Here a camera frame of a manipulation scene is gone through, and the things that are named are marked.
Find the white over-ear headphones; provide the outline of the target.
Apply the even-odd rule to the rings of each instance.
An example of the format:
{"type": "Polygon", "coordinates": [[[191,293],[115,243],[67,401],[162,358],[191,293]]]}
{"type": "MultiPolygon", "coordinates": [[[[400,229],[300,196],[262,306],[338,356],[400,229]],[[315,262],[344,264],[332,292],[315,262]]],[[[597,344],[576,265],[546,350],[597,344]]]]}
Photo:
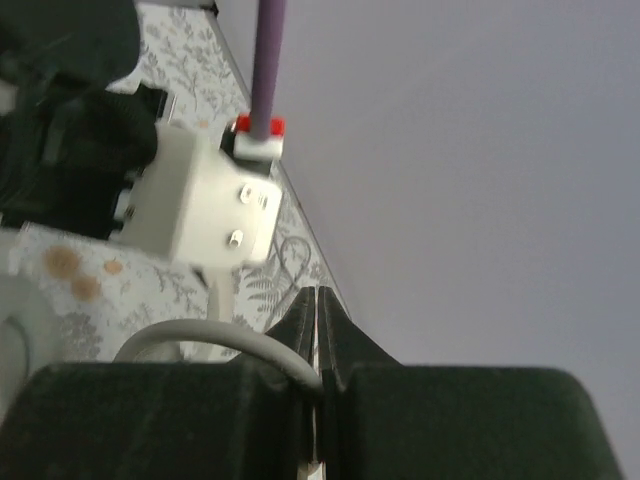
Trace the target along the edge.
{"type": "Polygon", "coordinates": [[[1,399],[59,361],[110,362],[138,331],[170,319],[227,320],[227,274],[112,243],[27,226],[1,233],[1,399]]]}

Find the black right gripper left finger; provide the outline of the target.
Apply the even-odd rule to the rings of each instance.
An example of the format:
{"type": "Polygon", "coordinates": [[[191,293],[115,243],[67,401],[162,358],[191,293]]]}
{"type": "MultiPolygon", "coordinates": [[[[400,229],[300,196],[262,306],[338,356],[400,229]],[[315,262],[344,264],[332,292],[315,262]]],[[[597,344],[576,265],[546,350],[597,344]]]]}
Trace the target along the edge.
{"type": "Polygon", "coordinates": [[[66,363],[40,370],[1,426],[5,479],[303,479],[313,401],[277,368],[66,363]]]}

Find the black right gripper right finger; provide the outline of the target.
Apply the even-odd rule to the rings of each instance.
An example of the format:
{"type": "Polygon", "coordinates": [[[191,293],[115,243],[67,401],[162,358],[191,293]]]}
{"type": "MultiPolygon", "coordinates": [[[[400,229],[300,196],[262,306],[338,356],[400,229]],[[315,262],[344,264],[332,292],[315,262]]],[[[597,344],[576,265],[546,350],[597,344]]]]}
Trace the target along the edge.
{"type": "Polygon", "coordinates": [[[619,479],[583,385],[550,368],[407,366],[317,292],[330,479],[619,479]]]}

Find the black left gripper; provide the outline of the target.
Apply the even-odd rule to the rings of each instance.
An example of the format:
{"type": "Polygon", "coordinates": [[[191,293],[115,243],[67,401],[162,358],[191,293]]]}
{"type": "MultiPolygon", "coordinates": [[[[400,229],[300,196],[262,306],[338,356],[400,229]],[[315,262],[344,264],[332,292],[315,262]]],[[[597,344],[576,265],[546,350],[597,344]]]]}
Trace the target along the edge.
{"type": "Polygon", "coordinates": [[[140,57],[131,1],[5,1],[1,77],[2,224],[36,223],[105,240],[120,193],[158,148],[157,89],[111,90],[140,57]]]}

